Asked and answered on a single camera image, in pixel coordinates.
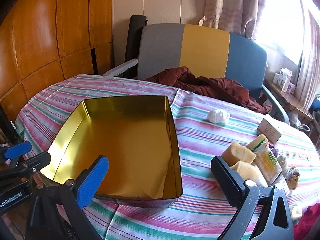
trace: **blue clamp pad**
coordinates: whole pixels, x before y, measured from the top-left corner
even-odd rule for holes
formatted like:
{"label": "blue clamp pad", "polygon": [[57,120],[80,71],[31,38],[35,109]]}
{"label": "blue clamp pad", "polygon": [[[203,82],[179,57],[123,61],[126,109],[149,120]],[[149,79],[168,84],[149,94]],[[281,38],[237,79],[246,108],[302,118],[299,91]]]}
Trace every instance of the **blue clamp pad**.
{"label": "blue clamp pad", "polygon": [[23,154],[30,152],[31,149],[32,149],[31,143],[28,141],[25,141],[23,143],[9,147],[7,151],[4,153],[4,157],[12,160],[16,157],[19,157]]}
{"label": "blue clamp pad", "polygon": [[80,209],[90,204],[90,201],[92,200],[105,175],[107,174],[108,168],[108,158],[102,155],[100,155],[89,168],[89,174],[85,177],[77,190],[76,199]]}

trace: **striped tablecloth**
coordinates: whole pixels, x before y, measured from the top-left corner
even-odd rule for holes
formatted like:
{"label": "striped tablecloth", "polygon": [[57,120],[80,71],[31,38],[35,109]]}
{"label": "striped tablecloth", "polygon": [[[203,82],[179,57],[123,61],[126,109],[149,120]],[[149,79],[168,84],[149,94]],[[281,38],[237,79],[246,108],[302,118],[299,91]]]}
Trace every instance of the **striped tablecloth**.
{"label": "striped tablecloth", "polygon": [[[79,75],[44,89],[22,108],[17,122],[25,127],[32,155],[49,148],[59,128],[84,99],[122,95],[166,95],[178,135],[183,195],[170,207],[145,209],[93,199],[84,208],[103,239],[216,239],[236,209],[229,206],[210,170],[211,159],[232,143],[246,145],[256,137],[263,118],[243,107],[150,82],[104,76]],[[227,125],[206,120],[213,108],[231,114]],[[288,196],[303,209],[319,203],[320,161],[310,139],[284,124],[276,144],[288,165],[300,169],[300,182]],[[248,239],[259,214],[257,208],[243,239]]]}

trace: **red fabric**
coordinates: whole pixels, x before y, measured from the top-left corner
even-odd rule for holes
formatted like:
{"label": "red fabric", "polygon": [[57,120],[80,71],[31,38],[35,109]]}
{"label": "red fabric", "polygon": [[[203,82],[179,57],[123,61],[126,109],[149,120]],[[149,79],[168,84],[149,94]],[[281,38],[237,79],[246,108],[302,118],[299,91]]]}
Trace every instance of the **red fabric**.
{"label": "red fabric", "polygon": [[198,95],[223,100],[265,114],[272,106],[259,104],[249,96],[249,91],[228,78],[196,78],[187,67],[171,68],[145,79],[162,85],[181,88]]}
{"label": "red fabric", "polygon": [[298,225],[294,226],[294,240],[303,240],[320,216],[320,204],[307,208]]}

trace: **small white box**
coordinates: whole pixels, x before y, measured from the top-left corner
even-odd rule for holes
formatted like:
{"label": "small white box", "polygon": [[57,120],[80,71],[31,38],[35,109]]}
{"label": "small white box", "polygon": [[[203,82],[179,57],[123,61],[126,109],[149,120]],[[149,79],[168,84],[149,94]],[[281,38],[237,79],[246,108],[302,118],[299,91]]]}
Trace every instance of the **small white box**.
{"label": "small white box", "polygon": [[277,84],[278,78],[279,78],[279,74],[278,74],[278,73],[275,73],[275,77],[273,78],[273,83],[274,83],[274,84]]}
{"label": "small white box", "polygon": [[282,135],[282,129],[270,115],[266,114],[258,126],[258,131],[263,133],[270,142],[275,144]]}

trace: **wooden cabinet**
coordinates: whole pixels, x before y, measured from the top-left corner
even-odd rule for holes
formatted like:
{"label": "wooden cabinet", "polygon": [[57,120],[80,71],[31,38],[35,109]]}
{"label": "wooden cabinet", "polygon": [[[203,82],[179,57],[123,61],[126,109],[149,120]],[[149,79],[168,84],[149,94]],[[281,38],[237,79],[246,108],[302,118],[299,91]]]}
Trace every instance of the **wooden cabinet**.
{"label": "wooden cabinet", "polygon": [[112,42],[112,0],[89,0],[90,45],[97,46]]}
{"label": "wooden cabinet", "polygon": [[60,57],[89,48],[88,1],[57,0]]}
{"label": "wooden cabinet", "polygon": [[103,75],[111,69],[112,43],[100,45],[95,48],[98,74]]}
{"label": "wooden cabinet", "polygon": [[73,53],[61,59],[64,78],[68,79],[78,74],[93,74],[91,52],[89,49]]}
{"label": "wooden cabinet", "polygon": [[19,81],[12,48],[12,16],[13,10],[0,25],[0,98]]}
{"label": "wooden cabinet", "polygon": [[28,98],[22,84],[14,87],[0,103],[9,120],[16,120],[21,108],[28,103]]}
{"label": "wooden cabinet", "polygon": [[18,0],[14,7],[12,38],[23,79],[58,59],[56,0]]}
{"label": "wooden cabinet", "polygon": [[17,0],[0,25],[0,102],[14,121],[44,88],[111,67],[112,0]]}
{"label": "wooden cabinet", "polygon": [[28,99],[46,87],[64,80],[60,61],[54,61],[23,81],[23,87]]}

